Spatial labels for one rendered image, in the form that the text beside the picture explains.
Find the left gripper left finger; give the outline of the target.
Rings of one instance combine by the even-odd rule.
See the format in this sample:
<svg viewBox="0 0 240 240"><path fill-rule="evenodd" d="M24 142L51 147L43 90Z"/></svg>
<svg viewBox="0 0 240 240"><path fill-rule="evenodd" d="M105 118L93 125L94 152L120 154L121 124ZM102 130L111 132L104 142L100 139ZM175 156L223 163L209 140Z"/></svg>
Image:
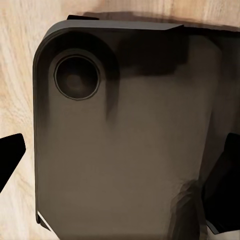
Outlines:
<svg viewBox="0 0 240 240"><path fill-rule="evenodd" d="M26 152L21 133L0 138L0 193Z"/></svg>

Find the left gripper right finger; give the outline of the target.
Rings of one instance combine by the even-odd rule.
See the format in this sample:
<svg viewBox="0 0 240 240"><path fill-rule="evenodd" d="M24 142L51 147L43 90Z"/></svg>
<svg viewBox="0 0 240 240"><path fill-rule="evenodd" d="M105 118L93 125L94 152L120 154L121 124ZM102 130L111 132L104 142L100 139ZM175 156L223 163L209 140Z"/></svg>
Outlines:
<svg viewBox="0 0 240 240"><path fill-rule="evenodd" d="M240 135L235 133L229 133L227 135L224 151L235 165L240 173Z"/></svg>

